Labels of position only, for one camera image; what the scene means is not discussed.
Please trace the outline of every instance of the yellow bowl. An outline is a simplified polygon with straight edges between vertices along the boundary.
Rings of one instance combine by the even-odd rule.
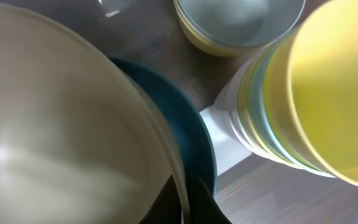
[[[230,57],[270,45],[298,21],[306,0],[173,0],[189,40],[208,54]]]
[[[283,41],[264,103],[289,153],[358,186],[358,0],[327,2]]]

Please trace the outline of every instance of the bowl rim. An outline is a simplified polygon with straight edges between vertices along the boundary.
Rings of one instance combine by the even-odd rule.
[[[265,143],[265,141],[262,140],[262,138],[257,134],[254,122],[252,121],[251,118],[251,114],[250,112],[240,112],[240,98],[238,97],[240,95],[240,91],[243,90],[246,92],[245,95],[248,95],[249,97],[245,97],[244,98],[244,102],[242,103],[242,105],[244,105],[245,110],[250,111],[249,110],[249,102],[250,102],[250,86],[252,84],[252,81],[255,78],[255,74],[256,74],[256,70],[258,68],[260,68],[260,64],[269,56],[269,49],[267,49],[267,51],[263,51],[261,55],[259,55],[259,57],[254,58],[254,61],[252,61],[251,65],[248,68],[251,68],[251,70],[248,70],[248,73],[246,73],[246,71],[244,71],[242,80],[239,84],[238,90],[237,90],[237,102],[236,102],[236,111],[239,114],[239,122],[241,123],[241,126],[243,126],[243,130],[244,130],[244,134],[249,135],[249,138],[252,141],[256,141],[254,144],[257,146],[260,146],[267,154],[268,154],[268,158],[275,161],[275,162],[279,162],[282,164],[285,164],[289,167],[292,168],[296,168],[296,169],[300,169],[300,167],[298,167],[296,164],[293,164],[292,162],[290,162],[289,160],[287,160],[287,158],[285,157],[280,157],[277,152],[274,152],[274,150],[272,150],[270,147],[268,147]]]
[[[280,142],[278,141],[278,139],[275,137],[274,132],[272,131],[270,125],[269,125],[269,121],[267,119],[267,115],[266,115],[266,111],[265,111],[265,106],[264,106],[264,100],[263,100],[263,85],[264,85],[264,77],[266,75],[267,72],[267,68],[269,66],[269,61],[270,59],[273,57],[275,51],[278,49],[278,47],[280,46],[280,43],[283,41],[279,40],[277,43],[275,43],[273,46],[271,46],[270,49],[268,49],[265,53],[265,60],[261,60],[259,63],[260,65],[257,66],[257,68],[255,69],[255,74],[252,77],[251,81],[250,81],[250,85],[251,87],[249,88],[249,92],[248,92],[248,104],[251,104],[251,98],[255,97],[258,99],[258,104],[254,105],[254,106],[258,106],[259,110],[260,110],[260,120],[261,120],[261,127],[265,129],[265,131],[268,134],[268,138],[270,138],[273,142],[273,145],[270,144],[266,144],[266,139],[265,138],[261,138],[260,136],[258,137],[258,140],[261,141],[262,143],[264,143],[265,147],[267,149],[269,149],[270,151],[277,151],[277,153],[279,153],[281,156],[283,156],[285,159],[288,160],[288,162],[293,163],[295,165],[295,168],[297,169],[304,169],[307,170],[308,172],[311,172],[313,174],[316,175],[320,175],[320,176],[324,176],[324,177],[334,177],[331,174],[327,174],[326,172],[319,170],[317,167],[313,166],[312,164],[305,164],[304,162],[299,161],[298,159],[296,159],[295,157],[293,157],[290,153],[287,152],[287,150],[285,150],[285,148],[280,144]],[[252,117],[255,117],[255,115],[253,116],[253,114],[255,113],[249,113],[250,114],[250,122],[253,124],[254,122],[252,121]],[[255,132],[257,132],[258,128],[256,125],[253,125],[253,129],[255,129]]]
[[[41,15],[38,12],[34,12],[30,9],[12,6],[10,4],[0,3],[0,10],[1,11],[7,10],[8,12],[15,12],[15,13],[18,12],[21,14],[21,16],[31,17],[34,20],[38,20],[38,21],[45,23],[47,26],[53,27],[54,29],[57,30],[57,32],[60,32],[62,34],[65,34],[65,35],[71,37],[78,44],[80,44],[84,49],[92,52],[92,54],[94,54],[94,57],[98,57],[98,59],[102,60],[103,63],[106,65],[106,67],[109,67],[114,72],[119,72],[118,67],[115,66],[114,64],[112,64],[109,61],[109,59],[106,58],[104,56],[104,54],[102,54],[94,45],[89,43],[87,40],[85,40],[82,36],[80,36],[76,32],[74,32],[71,29],[69,29],[68,27],[62,25],[61,23],[59,23],[49,17]],[[146,122],[149,123],[150,130],[153,132],[154,136],[159,137],[158,142],[156,142],[156,145],[158,144],[161,147],[161,149],[165,149],[164,152],[167,152],[167,153],[161,153],[161,155],[164,155],[163,159],[166,160],[167,162],[169,162],[170,159],[172,159],[172,153],[170,151],[173,146],[171,144],[169,144],[169,140],[166,137],[166,135],[162,135],[163,131],[162,131],[161,127],[159,127],[157,125],[155,117],[150,112],[150,109],[147,107],[146,102],[141,98],[141,96],[140,96],[139,92],[136,90],[136,88],[131,85],[130,80],[128,80],[123,74],[119,75],[116,78],[116,80],[119,80],[121,83],[123,83],[123,85],[125,85],[126,88],[130,88],[128,91],[131,92],[131,94],[134,96],[134,98],[136,98],[138,104],[141,105],[141,107],[143,108],[143,111],[145,112],[145,118],[148,118],[148,120]],[[178,194],[180,197],[180,201],[187,202],[188,194],[187,194],[187,191],[184,189],[184,187],[181,187],[181,185],[183,185],[183,186],[185,186],[185,185],[184,185],[184,183],[182,184],[181,178],[179,178],[180,174],[179,174],[178,169],[176,169],[176,167],[173,167],[172,165],[169,165],[169,168],[171,168],[171,170],[172,170],[172,176],[174,176],[174,179],[180,182],[176,185],[176,186],[179,186]],[[190,206],[189,206],[188,202],[186,204],[181,204],[181,205],[184,206],[184,211],[186,213],[190,213]]]
[[[321,9],[321,7],[324,7],[326,5],[337,4],[336,2],[338,2],[338,1],[325,2],[322,6],[320,6],[319,9]],[[311,15],[319,13],[319,9],[315,10],[314,12],[312,12]],[[288,105],[286,105],[286,106],[288,107],[289,112],[290,112],[291,122],[295,125],[295,129],[300,135],[299,140],[303,144],[303,146],[306,147],[307,150],[309,152],[311,152],[311,154],[314,156],[314,158],[317,159],[325,168],[327,168],[328,171],[332,172],[335,176],[339,177],[340,179],[345,180],[346,182],[348,182],[350,184],[353,184],[355,186],[358,186],[358,180],[354,180],[354,179],[344,175],[342,172],[339,172],[337,169],[335,169],[333,166],[331,166],[318,153],[318,151],[314,148],[314,146],[312,145],[312,143],[308,139],[305,131],[303,130],[301,122],[300,122],[300,120],[298,118],[298,113],[296,112],[295,101],[293,99],[292,69],[291,69],[292,65],[293,65],[293,58],[294,58],[294,56],[293,56],[293,51],[294,51],[293,50],[293,44],[294,44],[295,39],[298,36],[298,34],[302,31],[302,29],[305,29],[304,25],[309,21],[309,18],[306,19],[306,21],[303,23],[303,25],[300,26],[299,31],[295,34],[295,38],[294,38],[293,42],[291,43],[291,48],[290,48],[290,53],[289,53],[289,57],[288,57],[288,60],[287,60],[287,64],[285,65],[285,70],[286,70],[286,74],[285,74],[285,78],[286,78],[286,80],[285,80],[285,94],[286,94],[286,97],[289,99],[288,100]]]
[[[234,75],[234,77],[232,78],[232,80],[230,82],[228,91],[230,91],[229,94],[233,97],[230,98],[232,100],[228,99],[227,103],[228,103],[228,106],[232,108],[232,111],[229,113],[231,126],[233,127],[234,134],[237,136],[237,138],[240,140],[240,142],[243,145],[245,145],[246,147],[248,146],[249,147],[248,149],[251,152],[253,152],[254,154],[256,154],[260,157],[264,157],[264,158],[273,160],[275,162],[282,163],[281,160],[278,160],[275,157],[272,157],[272,155],[270,155],[270,153],[268,151],[266,151],[262,146],[259,145],[258,142],[255,142],[252,139],[252,136],[250,136],[250,134],[248,134],[248,132],[242,125],[241,119],[240,119],[240,116],[238,113],[239,110],[238,110],[237,102],[238,102],[238,96],[239,96],[239,94],[238,94],[239,87],[242,82],[247,81],[248,77],[245,77],[244,74],[247,71],[247,69],[250,68],[254,64],[253,62],[254,61],[251,59],[251,60],[248,60],[246,63],[244,63],[242,65],[242,67],[240,69],[238,69],[238,71],[236,72],[236,74]]]
[[[184,19],[187,21],[187,23],[190,25],[190,27],[192,28],[193,31],[197,32],[197,38],[201,38],[204,39],[206,41],[208,41],[210,44],[214,44],[216,47],[219,48],[223,48],[226,50],[239,50],[239,49],[249,49],[249,48],[259,48],[259,47],[265,47],[268,46],[272,43],[274,43],[275,41],[277,41],[278,39],[282,38],[283,36],[285,36],[286,33],[288,33],[294,26],[295,24],[299,21],[304,9],[305,9],[305,5],[306,5],[306,0],[297,0],[297,1],[302,1],[302,4],[299,8],[299,13],[298,15],[294,18],[293,22],[290,24],[290,26],[287,27],[287,29],[285,29],[280,35],[278,35],[276,38],[272,39],[269,42],[266,42],[264,44],[259,44],[259,45],[236,45],[236,44],[230,44],[228,42],[222,41],[222,40],[218,40],[215,39],[211,34],[209,34],[208,32],[206,32],[202,27],[200,27],[187,13],[186,10],[183,8],[183,6],[180,3],[180,0],[174,0],[175,2],[175,7],[176,4],[178,5],[177,8],[179,8],[180,12],[183,14]]]
[[[250,49],[250,47],[229,47],[225,45],[221,45],[219,43],[214,42],[213,40],[207,38],[202,33],[200,33],[192,24],[191,22],[186,18],[186,16],[183,14],[182,9],[179,6],[178,0],[173,0],[175,9],[177,11],[179,20],[182,21],[183,25],[186,27],[186,29],[194,36],[196,37],[200,42],[202,42],[205,46],[212,48],[215,51],[221,52],[224,55],[238,55],[241,54],[241,52]]]

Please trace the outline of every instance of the bowl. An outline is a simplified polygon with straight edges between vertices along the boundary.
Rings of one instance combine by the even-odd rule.
[[[248,102],[250,98],[250,88],[251,88],[251,81],[254,80],[255,76],[257,75],[257,71],[260,69],[260,66],[269,59],[269,53],[274,50],[273,47],[269,47],[262,54],[258,57],[255,57],[251,63],[251,65],[247,68],[244,72],[241,81],[239,82],[239,88],[237,91],[237,113],[238,113],[238,123],[243,127],[244,135],[248,136],[252,142],[254,142],[257,146],[262,148],[267,154],[268,158],[285,164],[287,166],[298,168],[298,166],[289,162],[286,158],[281,156],[279,153],[273,151],[269,148],[266,143],[260,137],[260,133],[258,133],[255,129],[255,124],[251,120],[251,109],[248,107]]]
[[[217,193],[216,160],[211,139],[197,109],[184,93],[159,73],[135,62],[110,57],[158,106],[179,145],[186,178],[199,178]]]
[[[188,217],[163,119],[79,35],[0,4],[0,223],[139,223],[171,175]]]
[[[217,56],[265,47],[298,21],[305,0],[174,0],[186,36]]]
[[[280,144],[358,186],[358,1],[329,1],[279,46],[264,103]]]

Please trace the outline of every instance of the plastic bowl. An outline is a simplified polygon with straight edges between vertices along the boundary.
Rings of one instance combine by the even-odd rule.
[[[268,66],[267,118],[285,149],[358,186],[358,1],[330,1]]]
[[[84,38],[0,3],[0,223],[139,223],[171,175],[189,217],[164,120]]]

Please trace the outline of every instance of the stacked bowls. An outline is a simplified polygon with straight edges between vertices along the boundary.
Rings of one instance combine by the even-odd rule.
[[[253,152],[358,186],[358,1],[322,5],[228,86],[226,121]]]
[[[181,28],[206,53],[230,57],[266,47],[298,21],[306,0],[174,0]]]

